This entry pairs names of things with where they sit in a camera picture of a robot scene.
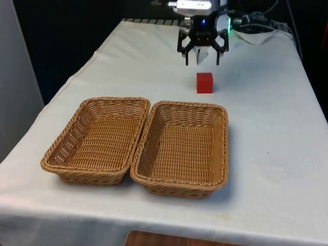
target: black background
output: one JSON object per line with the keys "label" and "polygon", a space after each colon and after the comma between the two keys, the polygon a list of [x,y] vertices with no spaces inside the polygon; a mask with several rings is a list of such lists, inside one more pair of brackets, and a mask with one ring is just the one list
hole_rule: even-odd
{"label": "black background", "polygon": [[[263,11],[275,0],[241,0],[247,11]],[[303,49],[303,65],[320,105],[328,116],[328,44],[321,42],[328,21],[327,0],[290,0]],[[35,75],[47,104],[78,71],[122,18],[181,18],[149,0],[14,0]],[[239,9],[230,0],[230,9]],[[268,15],[292,27],[285,0]]]}

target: white wall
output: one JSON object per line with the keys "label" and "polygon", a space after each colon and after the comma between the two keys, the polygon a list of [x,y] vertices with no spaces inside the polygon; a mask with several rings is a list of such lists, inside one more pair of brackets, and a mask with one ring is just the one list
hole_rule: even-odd
{"label": "white wall", "polygon": [[0,162],[44,104],[11,0],[0,0]]}

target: table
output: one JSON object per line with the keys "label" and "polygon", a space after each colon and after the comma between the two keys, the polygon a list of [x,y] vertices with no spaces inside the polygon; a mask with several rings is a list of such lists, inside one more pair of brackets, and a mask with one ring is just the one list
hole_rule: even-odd
{"label": "table", "polygon": [[[328,127],[293,42],[261,46],[230,33],[230,51],[189,66],[178,28],[121,22],[42,110],[0,164],[0,243],[123,245],[139,230],[244,245],[328,244]],[[212,72],[213,94],[197,94]],[[40,160],[78,105],[97,96],[215,103],[229,113],[227,185],[207,200],[118,187],[68,185]]]}
{"label": "table", "polygon": [[128,233],[124,246],[238,246],[222,242],[176,237],[164,234],[133,231]]}

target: black cable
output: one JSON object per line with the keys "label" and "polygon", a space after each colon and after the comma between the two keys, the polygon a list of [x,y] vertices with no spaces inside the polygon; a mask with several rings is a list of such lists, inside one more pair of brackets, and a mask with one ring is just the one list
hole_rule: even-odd
{"label": "black cable", "polygon": [[287,8],[288,8],[289,15],[291,16],[291,19],[292,19],[292,24],[293,24],[295,37],[296,37],[296,42],[297,42],[297,46],[298,46],[299,58],[301,59],[301,61],[303,61],[303,52],[302,52],[301,42],[299,40],[298,32],[297,32],[297,29],[296,29],[296,24],[295,24],[292,8],[291,8],[291,5],[289,3],[289,0],[286,0],[286,2],[287,2]]}
{"label": "black cable", "polygon": [[[263,15],[268,14],[269,12],[271,12],[278,5],[278,3],[279,3],[279,0],[276,0],[276,2],[274,3],[274,5],[272,5],[269,9],[267,9],[267,10],[265,10],[265,11],[262,12]],[[240,0],[238,0],[238,4],[239,4],[241,10],[243,12],[246,12],[245,11],[245,7],[244,7],[243,4],[241,4],[241,1]]]}
{"label": "black cable", "polygon": [[272,5],[271,8],[265,10],[265,11],[263,12],[263,15],[266,15],[267,13],[271,12],[271,11],[272,11],[272,10],[278,5],[278,3],[279,3],[279,0],[277,0],[277,1],[275,2],[275,4]]}

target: green light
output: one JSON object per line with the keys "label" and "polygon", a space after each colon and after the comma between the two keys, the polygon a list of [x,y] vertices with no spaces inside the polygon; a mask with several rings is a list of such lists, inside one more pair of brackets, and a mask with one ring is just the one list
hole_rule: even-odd
{"label": "green light", "polygon": [[229,20],[228,20],[228,33],[230,33],[230,30],[231,30],[231,25],[230,25],[230,23],[231,23],[231,18],[229,18]]}

